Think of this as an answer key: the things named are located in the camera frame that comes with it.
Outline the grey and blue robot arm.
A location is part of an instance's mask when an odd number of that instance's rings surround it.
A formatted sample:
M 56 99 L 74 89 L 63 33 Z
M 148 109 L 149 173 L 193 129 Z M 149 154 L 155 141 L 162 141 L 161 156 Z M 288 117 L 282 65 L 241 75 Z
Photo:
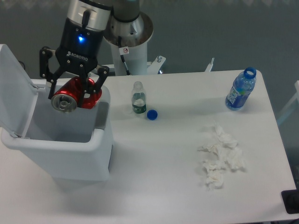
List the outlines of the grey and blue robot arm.
M 62 112 L 92 109 L 109 74 L 97 55 L 106 28 L 119 47 L 138 40 L 142 20 L 137 0 L 72 0 L 59 47 L 39 52 L 40 77 L 46 79 L 52 106 Z

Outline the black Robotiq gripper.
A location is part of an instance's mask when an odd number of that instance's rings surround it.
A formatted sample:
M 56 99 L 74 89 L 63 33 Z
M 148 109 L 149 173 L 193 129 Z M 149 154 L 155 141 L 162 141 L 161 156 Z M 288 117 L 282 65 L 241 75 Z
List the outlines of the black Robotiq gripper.
M 104 31 L 83 28 L 81 25 L 66 19 L 61 42 L 57 50 L 42 47 L 39 51 L 40 77 L 46 79 L 50 88 L 48 99 L 55 94 L 57 80 L 65 72 L 79 76 L 81 93 L 79 108 L 93 108 L 102 95 L 102 86 L 109 75 L 107 66 L 98 65 L 97 55 L 103 39 Z M 52 73 L 49 59 L 56 55 L 58 69 Z M 97 68 L 97 81 L 92 81 L 88 73 Z

